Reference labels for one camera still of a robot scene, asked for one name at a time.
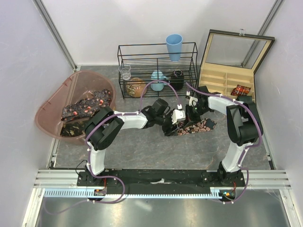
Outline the black floral rose tie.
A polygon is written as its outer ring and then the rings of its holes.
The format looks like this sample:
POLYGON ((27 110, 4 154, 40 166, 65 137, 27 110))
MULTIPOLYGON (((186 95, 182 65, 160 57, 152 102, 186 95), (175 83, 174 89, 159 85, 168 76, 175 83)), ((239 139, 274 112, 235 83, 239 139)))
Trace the black floral rose tie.
POLYGON ((180 123, 177 130, 177 136, 199 133, 199 132, 209 132, 216 127, 217 123, 209 118, 204 118, 200 122, 185 126, 180 123))

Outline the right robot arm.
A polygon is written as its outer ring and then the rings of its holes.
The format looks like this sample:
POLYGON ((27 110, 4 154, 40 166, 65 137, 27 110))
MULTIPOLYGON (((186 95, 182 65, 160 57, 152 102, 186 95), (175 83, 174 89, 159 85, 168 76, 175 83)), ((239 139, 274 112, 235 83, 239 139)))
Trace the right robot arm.
POLYGON ((210 93, 206 86, 195 89, 196 97, 187 91, 189 103, 186 106, 186 122, 188 125, 201 121, 201 116, 207 112, 218 111, 226 115, 227 131, 231 140, 225 158, 220 164, 217 181, 222 186, 228 186, 234 180, 233 172, 241 168, 242 161, 249 148, 257 147, 262 142, 263 126, 256 104, 251 96, 232 99, 218 92, 210 93))

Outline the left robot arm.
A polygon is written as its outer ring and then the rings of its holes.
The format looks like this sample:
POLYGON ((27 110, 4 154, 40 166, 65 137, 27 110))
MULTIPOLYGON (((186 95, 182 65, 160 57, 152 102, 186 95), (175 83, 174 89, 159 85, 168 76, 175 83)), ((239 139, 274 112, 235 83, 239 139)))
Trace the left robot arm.
POLYGON ((186 119, 182 105, 171 109, 163 99, 157 99, 153 105, 135 112, 119 112, 109 107, 101 109, 85 127, 85 143, 88 146, 87 180, 93 186, 104 181, 104 159, 106 149, 112 144, 121 130, 147 129, 154 125, 162 127, 165 136, 175 135, 179 123, 186 119))

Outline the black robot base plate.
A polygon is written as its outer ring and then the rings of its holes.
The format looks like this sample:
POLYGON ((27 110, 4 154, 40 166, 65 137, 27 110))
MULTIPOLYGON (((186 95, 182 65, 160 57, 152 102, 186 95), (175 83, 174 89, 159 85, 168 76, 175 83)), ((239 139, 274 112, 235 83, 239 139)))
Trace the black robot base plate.
POLYGON ((105 186, 107 191, 120 194, 123 186, 126 192, 208 192, 211 187, 243 187, 245 180, 239 170, 225 174, 222 170, 180 170, 180 169, 106 169, 97 179, 88 169, 78 173, 77 186, 105 186))

